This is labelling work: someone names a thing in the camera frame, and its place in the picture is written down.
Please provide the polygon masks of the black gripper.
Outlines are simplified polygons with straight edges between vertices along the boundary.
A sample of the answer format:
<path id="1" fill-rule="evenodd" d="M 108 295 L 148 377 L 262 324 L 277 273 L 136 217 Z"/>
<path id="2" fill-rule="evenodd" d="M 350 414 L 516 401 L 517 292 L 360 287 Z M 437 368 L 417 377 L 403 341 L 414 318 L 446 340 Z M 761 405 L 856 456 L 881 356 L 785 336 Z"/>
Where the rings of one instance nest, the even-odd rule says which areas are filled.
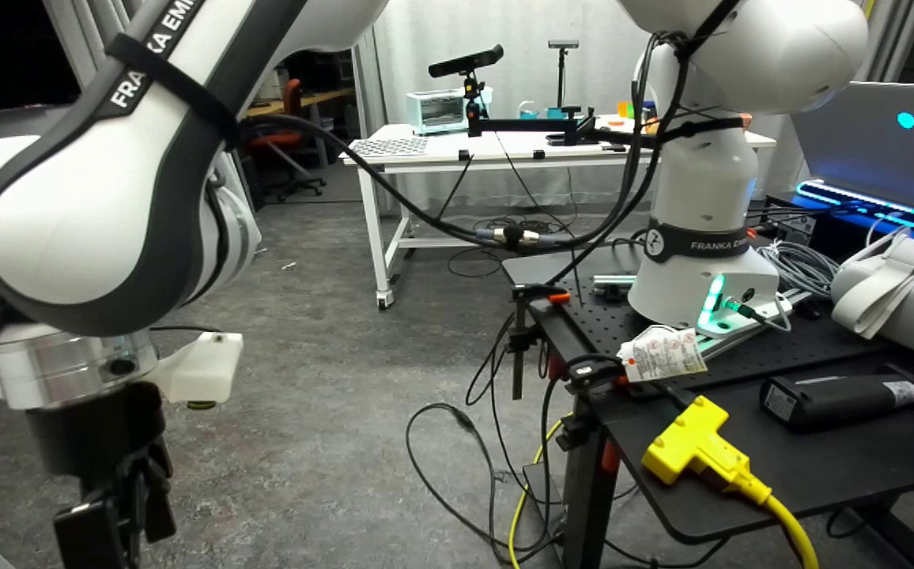
<path id="1" fill-rule="evenodd" d="M 139 569 L 141 543 L 176 532 L 161 391 L 153 382 L 27 410 L 27 428 L 43 467 L 78 481 L 78 500 L 55 511 L 63 569 Z"/>

